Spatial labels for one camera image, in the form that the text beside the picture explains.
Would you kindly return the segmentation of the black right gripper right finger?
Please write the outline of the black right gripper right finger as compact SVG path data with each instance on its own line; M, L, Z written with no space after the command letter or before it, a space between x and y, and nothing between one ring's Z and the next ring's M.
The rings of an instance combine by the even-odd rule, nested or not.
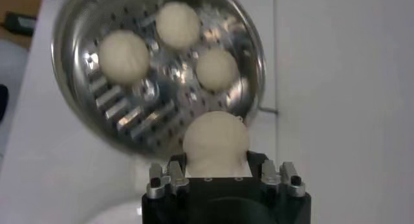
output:
M266 187L280 193L284 187L290 197L304 197L305 183L292 162L284 162L279 169L264 153L247 151L247 162L252 177L258 178Z

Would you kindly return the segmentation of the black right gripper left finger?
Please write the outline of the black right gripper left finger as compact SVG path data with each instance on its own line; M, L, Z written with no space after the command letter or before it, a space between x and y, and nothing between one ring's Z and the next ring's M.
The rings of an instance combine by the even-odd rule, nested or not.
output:
M166 172L163 172L159 163L152 163L149 168L147 197L162 198L166 195L167 188L175 196L188 193L190 180L185 176L186 161L185 153L172 156L166 166Z

